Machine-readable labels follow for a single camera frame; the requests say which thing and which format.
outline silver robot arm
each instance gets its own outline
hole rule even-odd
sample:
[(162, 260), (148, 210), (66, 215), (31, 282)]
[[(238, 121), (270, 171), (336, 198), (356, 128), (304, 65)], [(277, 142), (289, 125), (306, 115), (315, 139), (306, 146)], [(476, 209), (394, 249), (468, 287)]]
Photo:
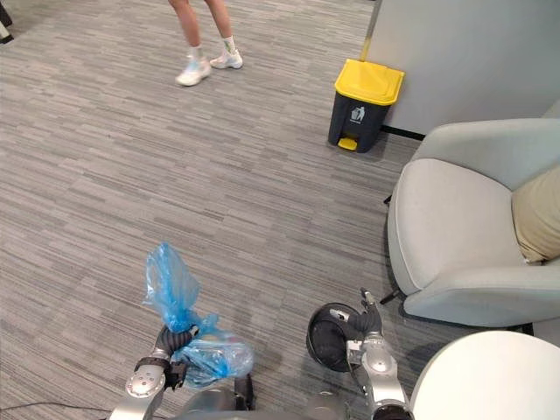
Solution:
[(382, 335), (382, 321), (372, 294), (361, 289), (366, 311), (359, 316), (331, 310), (332, 316), (346, 321), (364, 333), (364, 340), (346, 343), (346, 357), (350, 365), (360, 365), (367, 379), (360, 387), (371, 409), (372, 420), (414, 420), (409, 400), (397, 377), (397, 363), (389, 343)]
[(198, 332), (196, 325), (181, 333), (173, 333), (164, 327), (151, 355), (136, 364), (134, 373), (126, 382), (124, 398), (108, 420), (151, 420), (165, 389), (182, 386), (185, 378), (186, 366), (170, 363), (173, 353), (188, 345)]

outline trash bin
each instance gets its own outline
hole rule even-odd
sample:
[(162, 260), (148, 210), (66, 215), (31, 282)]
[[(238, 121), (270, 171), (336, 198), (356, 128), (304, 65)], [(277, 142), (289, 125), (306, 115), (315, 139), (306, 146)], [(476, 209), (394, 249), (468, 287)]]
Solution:
[(396, 102), (404, 72), (375, 63), (347, 59), (334, 84), (328, 141), (349, 151), (369, 151), (391, 104)]

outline white sneaker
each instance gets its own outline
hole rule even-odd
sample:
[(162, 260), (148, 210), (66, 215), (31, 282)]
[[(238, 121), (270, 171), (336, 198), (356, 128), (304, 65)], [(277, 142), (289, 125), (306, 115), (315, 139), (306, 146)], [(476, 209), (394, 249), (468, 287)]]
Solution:
[(186, 66), (185, 70), (183, 70), (183, 73), (175, 78), (175, 81), (183, 86), (198, 85), (200, 81), (208, 77), (211, 72), (212, 68), (206, 58), (193, 59), (193, 56), (189, 56), (189, 64)]
[(233, 54), (227, 50), (223, 50), (220, 57), (210, 60), (210, 66), (214, 68), (242, 68), (243, 59), (237, 49), (235, 49)]

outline white round table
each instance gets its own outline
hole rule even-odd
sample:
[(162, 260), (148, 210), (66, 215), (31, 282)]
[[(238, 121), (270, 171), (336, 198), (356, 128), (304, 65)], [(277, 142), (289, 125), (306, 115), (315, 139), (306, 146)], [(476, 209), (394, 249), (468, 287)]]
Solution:
[(440, 350), (411, 398), (416, 420), (560, 420), (560, 348), (480, 332)]

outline plastic bag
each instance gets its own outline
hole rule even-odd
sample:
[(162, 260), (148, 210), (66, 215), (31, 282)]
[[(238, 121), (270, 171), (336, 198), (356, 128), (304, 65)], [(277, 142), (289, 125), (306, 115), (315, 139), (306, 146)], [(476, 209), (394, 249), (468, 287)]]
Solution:
[(188, 385), (203, 388), (220, 379), (244, 376), (251, 371), (255, 358), (251, 347), (233, 334), (220, 331), (216, 327), (218, 315), (215, 313), (201, 318), (192, 309), (200, 284), (167, 242), (148, 254), (146, 288), (144, 302), (154, 306), (173, 333), (181, 333), (192, 324), (199, 327), (199, 339), (173, 355), (174, 360), (189, 363), (185, 378)]
[(154, 306), (173, 333), (188, 330), (192, 324), (199, 326), (201, 335), (215, 330), (218, 322), (216, 314), (202, 319), (191, 309), (199, 295), (200, 284), (179, 253), (167, 242), (148, 254), (146, 289), (144, 302)]
[(195, 339), (178, 350), (173, 358), (187, 362), (185, 382), (204, 388), (220, 379), (242, 377), (253, 368), (253, 349), (229, 332)]

